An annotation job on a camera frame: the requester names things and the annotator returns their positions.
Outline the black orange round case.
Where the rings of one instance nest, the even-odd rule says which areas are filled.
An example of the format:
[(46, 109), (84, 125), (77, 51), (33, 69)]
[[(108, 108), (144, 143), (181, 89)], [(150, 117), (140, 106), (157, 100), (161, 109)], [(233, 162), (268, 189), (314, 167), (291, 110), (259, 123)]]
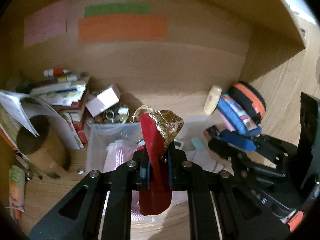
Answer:
[(266, 113), (266, 103), (260, 93), (245, 81), (233, 83), (228, 95), (235, 100), (256, 123), (260, 124)]

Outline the brown mug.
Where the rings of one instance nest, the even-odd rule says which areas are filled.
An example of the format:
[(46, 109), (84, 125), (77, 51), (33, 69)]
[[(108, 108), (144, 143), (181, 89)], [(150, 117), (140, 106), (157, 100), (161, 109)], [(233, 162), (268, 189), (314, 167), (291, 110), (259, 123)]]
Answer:
[(36, 137), (25, 127), (21, 127), (16, 139), (18, 149), (36, 168), (50, 178), (64, 177), (69, 170), (70, 157), (51, 128), (49, 120), (44, 115), (36, 115), (30, 122), (39, 135)]

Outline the small white box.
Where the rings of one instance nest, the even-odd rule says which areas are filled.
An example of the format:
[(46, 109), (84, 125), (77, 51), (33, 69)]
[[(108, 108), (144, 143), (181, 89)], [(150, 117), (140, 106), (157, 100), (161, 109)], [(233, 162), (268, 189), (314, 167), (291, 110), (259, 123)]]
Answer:
[(86, 103), (91, 116), (96, 117), (120, 101), (121, 92), (117, 85), (112, 84)]

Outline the blue pencil pouch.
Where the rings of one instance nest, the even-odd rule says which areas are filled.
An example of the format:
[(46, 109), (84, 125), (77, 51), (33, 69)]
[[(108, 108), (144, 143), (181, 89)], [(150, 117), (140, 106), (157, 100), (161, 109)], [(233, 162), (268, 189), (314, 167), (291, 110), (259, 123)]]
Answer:
[(228, 120), (240, 135), (257, 136), (262, 128), (257, 125), (245, 110), (228, 94), (221, 94), (217, 110)]

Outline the white sock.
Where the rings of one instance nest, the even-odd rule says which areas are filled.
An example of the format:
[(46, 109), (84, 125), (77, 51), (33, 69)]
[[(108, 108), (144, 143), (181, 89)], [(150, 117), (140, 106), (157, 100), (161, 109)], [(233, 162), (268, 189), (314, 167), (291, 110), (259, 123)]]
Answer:
[(234, 175), (234, 172), (231, 167), (228, 167), (226, 164), (222, 164), (217, 160), (213, 159), (207, 151), (186, 151), (185, 152), (188, 161), (202, 167), (205, 171), (219, 173), (221, 171), (228, 171), (231, 175)]

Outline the white orange glue stick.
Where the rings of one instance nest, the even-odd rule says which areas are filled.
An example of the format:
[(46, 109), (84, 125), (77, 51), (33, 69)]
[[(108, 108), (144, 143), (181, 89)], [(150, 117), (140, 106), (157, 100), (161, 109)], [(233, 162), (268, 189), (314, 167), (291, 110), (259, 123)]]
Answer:
[(44, 77), (54, 77), (69, 74), (70, 71), (64, 68), (47, 69), (43, 71)]

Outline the green sticky note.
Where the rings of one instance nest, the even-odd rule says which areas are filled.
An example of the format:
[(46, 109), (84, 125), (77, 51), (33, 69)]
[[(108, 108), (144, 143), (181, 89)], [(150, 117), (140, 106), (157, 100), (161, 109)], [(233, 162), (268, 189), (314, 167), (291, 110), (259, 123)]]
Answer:
[(114, 14), (149, 14), (150, 10), (150, 4), (140, 2), (94, 4), (85, 7), (84, 17)]

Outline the stack of books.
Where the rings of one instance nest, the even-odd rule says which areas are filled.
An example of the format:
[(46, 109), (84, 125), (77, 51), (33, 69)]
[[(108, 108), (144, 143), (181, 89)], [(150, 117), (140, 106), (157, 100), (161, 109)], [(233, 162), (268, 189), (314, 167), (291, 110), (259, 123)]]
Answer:
[(33, 88), (29, 94), (40, 105), (28, 109), (28, 113), (44, 114), (48, 118), (50, 128), (56, 133), (62, 144), (70, 150), (83, 148), (77, 133), (73, 129), (68, 111), (72, 104), (84, 110), (87, 98), (87, 83), (89, 77), (83, 77), (73, 82), (52, 83)]

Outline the orange green tube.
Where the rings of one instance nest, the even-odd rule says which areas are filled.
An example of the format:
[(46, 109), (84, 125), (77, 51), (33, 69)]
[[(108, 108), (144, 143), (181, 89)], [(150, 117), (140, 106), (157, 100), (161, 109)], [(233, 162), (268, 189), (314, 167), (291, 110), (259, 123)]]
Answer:
[(12, 218), (18, 223), (24, 212), (25, 172), (16, 165), (9, 171), (9, 210)]

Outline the red gold pouch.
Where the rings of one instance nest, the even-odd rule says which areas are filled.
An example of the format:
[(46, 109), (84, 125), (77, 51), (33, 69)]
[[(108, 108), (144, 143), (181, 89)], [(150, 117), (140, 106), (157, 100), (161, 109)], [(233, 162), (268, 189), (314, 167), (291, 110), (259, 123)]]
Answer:
[(172, 198), (169, 168), (163, 158), (182, 129), (184, 121), (170, 110), (144, 113), (139, 120), (152, 167), (150, 186), (139, 193), (140, 213), (144, 216), (159, 215), (170, 206)]

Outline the light blue eraser bar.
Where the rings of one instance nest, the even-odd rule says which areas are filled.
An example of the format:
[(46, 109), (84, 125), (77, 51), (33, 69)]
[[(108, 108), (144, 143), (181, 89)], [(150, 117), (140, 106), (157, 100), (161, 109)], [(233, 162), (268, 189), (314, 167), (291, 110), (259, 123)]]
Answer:
[(193, 138), (191, 140), (192, 145), (195, 147), (195, 150), (199, 151), (199, 152), (204, 152), (206, 151), (205, 146), (202, 144), (202, 142), (200, 141), (199, 138)]

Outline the clear plastic storage bin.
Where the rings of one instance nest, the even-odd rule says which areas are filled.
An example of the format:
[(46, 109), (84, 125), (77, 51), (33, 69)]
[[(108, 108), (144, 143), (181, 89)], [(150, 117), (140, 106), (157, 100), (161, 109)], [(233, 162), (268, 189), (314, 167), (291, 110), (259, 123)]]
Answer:
[[(208, 147), (204, 136), (206, 129), (215, 125), (220, 130), (224, 125), (219, 116), (189, 116), (184, 118), (184, 125), (175, 139), (184, 142), (183, 151), (193, 151), (193, 138), (199, 138), (209, 155), (222, 164), (231, 167), (231, 163), (222, 159)], [(108, 172), (129, 161), (133, 153), (144, 146), (144, 139), (139, 122), (124, 124), (92, 124), (88, 136), (86, 173), (92, 170)]]

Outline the open white paper booklet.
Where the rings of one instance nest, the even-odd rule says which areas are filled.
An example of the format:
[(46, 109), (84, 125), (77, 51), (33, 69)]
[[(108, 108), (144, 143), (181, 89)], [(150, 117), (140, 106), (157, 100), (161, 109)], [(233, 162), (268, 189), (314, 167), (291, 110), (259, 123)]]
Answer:
[(70, 150), (80, 149), (68, 122), (41, 98), (1, 90), (1, 106), (35, 137), (40, 135), (40, 130), (31, 123), (31, 118), (45, 116), (65, 147)]

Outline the pink sticky note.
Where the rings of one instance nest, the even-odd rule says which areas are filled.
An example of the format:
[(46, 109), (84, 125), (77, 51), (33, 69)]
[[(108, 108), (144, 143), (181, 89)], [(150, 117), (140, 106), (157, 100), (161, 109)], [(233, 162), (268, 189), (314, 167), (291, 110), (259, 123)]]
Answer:
[(25, 47), (67, 33), (67, 5), (56, 2), (24, 18)]

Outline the bowl of trinkets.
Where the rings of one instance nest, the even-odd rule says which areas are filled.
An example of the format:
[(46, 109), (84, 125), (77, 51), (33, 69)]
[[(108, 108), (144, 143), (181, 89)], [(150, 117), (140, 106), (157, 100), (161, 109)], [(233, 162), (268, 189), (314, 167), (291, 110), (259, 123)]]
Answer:
[[(97, 96), (97, 92), (89, 93), (87, 102), (95, 96)], [(120, 101), (96, 117), (91, 117), (96, 124), (124, 124), (128, 122), (129, 116), (130, 109), (128, 105)]]

